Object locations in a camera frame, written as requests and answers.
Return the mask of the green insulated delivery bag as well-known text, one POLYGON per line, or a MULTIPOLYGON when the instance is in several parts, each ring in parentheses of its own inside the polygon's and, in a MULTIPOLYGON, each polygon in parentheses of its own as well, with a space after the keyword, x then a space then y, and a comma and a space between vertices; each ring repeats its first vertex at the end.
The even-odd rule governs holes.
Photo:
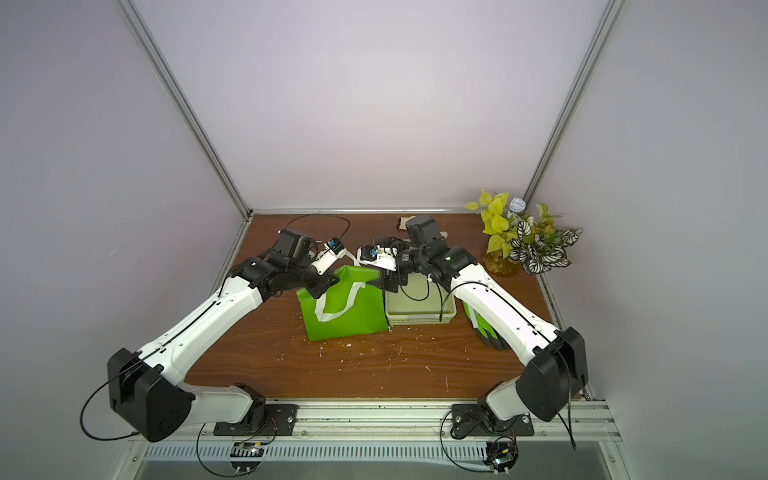
POLYGON ((375 283, 381 272, 358 263, 334 271, 339 283, 319 299, 306 289, 296 292, 311 342, 380 333, 389 328, 384 295, 375 283))

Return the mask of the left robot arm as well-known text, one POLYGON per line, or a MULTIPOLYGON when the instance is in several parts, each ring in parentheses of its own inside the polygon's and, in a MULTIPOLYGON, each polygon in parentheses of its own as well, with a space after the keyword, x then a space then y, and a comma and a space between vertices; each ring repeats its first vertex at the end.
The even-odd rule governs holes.
POLYGON ((269 299, 297 289, 319 298, 338 284, 331 268, 345 253, 339 238, 319 250, 313 238, 282 230, 272 247, 234 266, 217 291, 163 335, 108 360, 111 409, 150 442, 209 423, 259 432, 266 422, 263 395, 244 384, 190 385, 187 374, 227 331, 269 299))

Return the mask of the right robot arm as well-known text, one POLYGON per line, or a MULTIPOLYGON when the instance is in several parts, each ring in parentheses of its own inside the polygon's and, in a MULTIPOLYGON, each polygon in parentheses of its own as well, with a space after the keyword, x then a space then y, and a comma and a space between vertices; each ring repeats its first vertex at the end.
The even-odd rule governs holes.
POLYGON ((409 238, 385 238, 358 250, 358 259, 390 273, 395 291, 411 273, 424 275, 479 313, 524 366, 523 373, 495 386, 478 404, 491 420, 530 413, 549 422, 588 384, 586 342, 526 308, 504 290, 479 261, 460 246, 450 247, 436 220, 417 216, 406 223, 409 238))

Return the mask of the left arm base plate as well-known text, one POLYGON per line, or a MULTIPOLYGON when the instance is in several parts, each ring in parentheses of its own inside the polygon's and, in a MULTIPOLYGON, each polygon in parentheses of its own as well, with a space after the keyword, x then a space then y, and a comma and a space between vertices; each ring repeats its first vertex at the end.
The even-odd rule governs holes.
POLYGON ((289 403, 259 404, 237 423, 218 422, 215 436, 291 436, 297 420, 299 406, 289 403))

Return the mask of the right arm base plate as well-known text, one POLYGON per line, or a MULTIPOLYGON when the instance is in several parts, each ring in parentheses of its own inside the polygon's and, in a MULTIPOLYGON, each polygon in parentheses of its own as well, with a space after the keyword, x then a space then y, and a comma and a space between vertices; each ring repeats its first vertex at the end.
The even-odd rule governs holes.
POLYGON ((455 440, 470 436, 533 437, 535 434, 528 414, 517 415, 509 420, 499 420, 489 410, 477 404, 452 404, 449 418, 450 436, 455 440))

